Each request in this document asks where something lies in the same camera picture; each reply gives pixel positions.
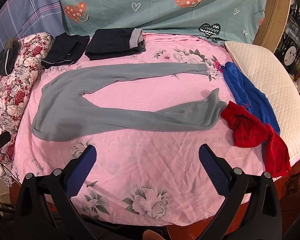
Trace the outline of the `grey fleece pants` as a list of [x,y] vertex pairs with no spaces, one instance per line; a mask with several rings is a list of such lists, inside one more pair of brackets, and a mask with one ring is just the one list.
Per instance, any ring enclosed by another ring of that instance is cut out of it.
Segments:
[[217,124],[226,103],[219,90],[206,98],[160,109],[137,108],[135,93],[124,83],[178,74],[207,75],[204,64],[140,63],[70,70],[42,88],[31,131],[46,141],[65,142],[123,129],[192,132]]

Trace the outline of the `red rose floral bolster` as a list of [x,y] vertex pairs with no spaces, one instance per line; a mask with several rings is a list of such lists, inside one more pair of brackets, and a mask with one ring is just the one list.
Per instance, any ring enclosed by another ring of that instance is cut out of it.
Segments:
[[6,131],[11,135],[10,141],[0,149],[0,179],[7,186],[14,181],[10,171],[18,128],[32,86],[43,70],[41,60],[52,47],[52,38],[50,34],[41,32],[24,37],[18,43],[19,50],[12,72],[0,76],[0,135]]

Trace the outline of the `red garment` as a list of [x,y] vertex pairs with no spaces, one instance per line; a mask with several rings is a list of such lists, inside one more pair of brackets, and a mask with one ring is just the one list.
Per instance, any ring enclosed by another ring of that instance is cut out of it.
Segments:
[[221,117],[233,131],[234,145],[241,148],[263,147],[263,162],[274,178],[283,177],[291,170],[288,147],[270,124],[263,124],[244,107],[229,101]]

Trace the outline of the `dark grey folded garment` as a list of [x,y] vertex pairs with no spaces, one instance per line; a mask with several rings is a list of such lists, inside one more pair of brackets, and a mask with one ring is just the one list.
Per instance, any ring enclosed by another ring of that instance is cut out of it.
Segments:
[[18,56],[19,42],[16,38],[9,38],[0,52],[0,76],[8,76],[14,69]]

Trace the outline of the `pink floral bed sheet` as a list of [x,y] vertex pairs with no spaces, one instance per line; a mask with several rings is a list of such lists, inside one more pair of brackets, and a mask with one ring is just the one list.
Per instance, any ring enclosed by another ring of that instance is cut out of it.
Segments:
[[213,216],[224,198],[202,167],[198,151],[207,144],[232,167],[247,174],[264,172],[262,150],[234,146],[224,119],[198,132],[150,132],[125,129],[81,137],[68,142],[44,141],[31,132],[42,88],[58,75],[91,66],[151,62],[206,62],[216,69],[231,60],[225,48],[183,35],[145,34],[146,51],[101,61],[81,57],[75,64],[42,72],[32,88],[14,147],[13,174],[23,180],[64,168],[88,145],[97,161],[72,202],[80,213],[111,223],[162,226],[190,225]]

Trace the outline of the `blue garment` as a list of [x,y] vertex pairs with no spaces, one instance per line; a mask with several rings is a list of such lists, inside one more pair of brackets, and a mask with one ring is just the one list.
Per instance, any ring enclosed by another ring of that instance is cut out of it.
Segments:
[[222,70],[236,103],[256,116],[263,124],[269,124],[280,135],[277,118],[266,95],[257,89],[233,62],[227,62],[222,66]]

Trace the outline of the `folded dark navy pants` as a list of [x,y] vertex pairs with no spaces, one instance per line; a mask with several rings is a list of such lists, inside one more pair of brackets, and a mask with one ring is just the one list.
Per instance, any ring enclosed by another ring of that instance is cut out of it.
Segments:
[[64,64],[73,64],[77,62],[90,41],[89,35],[68,35],[62,33],[56,36],[47,56],[41,60],[41,65],[45,69]]

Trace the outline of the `cream quilted pillow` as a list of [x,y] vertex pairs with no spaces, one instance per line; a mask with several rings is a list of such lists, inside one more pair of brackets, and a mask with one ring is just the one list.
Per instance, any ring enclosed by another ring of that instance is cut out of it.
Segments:
[[300,95],[294,82],[267,48],[234,41],[226,41],[225,47],[241,72],[268,98],[294,165],[300,160]]

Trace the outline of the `blue plaid pillow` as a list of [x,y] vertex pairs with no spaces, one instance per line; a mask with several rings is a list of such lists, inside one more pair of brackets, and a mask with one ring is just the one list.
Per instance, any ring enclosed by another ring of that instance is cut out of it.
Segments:
[[0,52],[9,38],[64,32],[59,0],[7,0],[0,9]]

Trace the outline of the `folded navy pants grey cuff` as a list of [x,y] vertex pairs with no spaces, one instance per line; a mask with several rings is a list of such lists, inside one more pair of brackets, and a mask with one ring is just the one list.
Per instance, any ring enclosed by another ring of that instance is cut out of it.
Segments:
[[142,29],[97,29],[85,55],[90,61],[130,56],[146,51]]

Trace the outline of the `teal heart print quilt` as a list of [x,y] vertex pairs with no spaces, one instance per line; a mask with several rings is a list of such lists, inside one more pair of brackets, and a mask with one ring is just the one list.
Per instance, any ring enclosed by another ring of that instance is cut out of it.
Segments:
[[64,29],[93,35],[97,29],[140,28],[193,35],[223,43],[253,43],[267,0],[59,0]]

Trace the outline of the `wooden headboard frame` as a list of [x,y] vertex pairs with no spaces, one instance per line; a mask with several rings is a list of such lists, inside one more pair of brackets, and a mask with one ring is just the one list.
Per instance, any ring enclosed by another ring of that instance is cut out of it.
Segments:
[[265,16],[253,44],[275,53],[289,17],[290,0],[267,0]]

